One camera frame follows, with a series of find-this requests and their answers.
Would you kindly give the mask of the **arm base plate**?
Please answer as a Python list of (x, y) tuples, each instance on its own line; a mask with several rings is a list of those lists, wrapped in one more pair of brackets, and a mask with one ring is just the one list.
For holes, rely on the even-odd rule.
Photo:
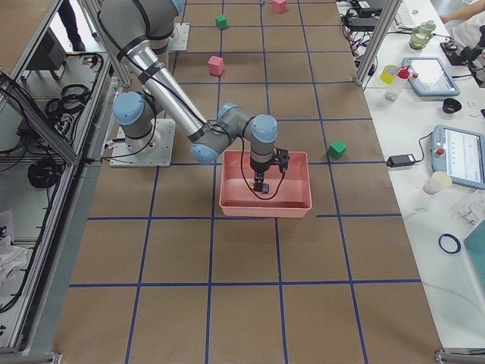
[(176, 124), (173, 119), (157, 118), (151, 120), (152, 130), (139, 140), (125, 136), (121, 127), (112, 149), (109, 165), (113, 168), (150, 168), (171, 166)]
[(185, 52), (189, 42), (189, 23), (175, 23), (174, 31), (168, 42), (167, 49), (169, 52)]

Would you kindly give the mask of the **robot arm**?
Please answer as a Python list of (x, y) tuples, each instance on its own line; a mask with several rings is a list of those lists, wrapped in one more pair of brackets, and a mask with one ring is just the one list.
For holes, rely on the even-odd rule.
[(106, 44), (118, 61), (133, 70), (139, 82), (185, 130), (196, 161), (203, 165), (215, 162), (237, 137), (249, 142), (253, 189), (260, 192), (265, 172), (276, 163), (277, 121), (270, 115), (251, 115), (233, 103), (222, 107), (213, 124), (203, 118), (152, 48), (154, 42), (169, 39), (182, 10), (180, 1), (104, 1), (97, 18)]

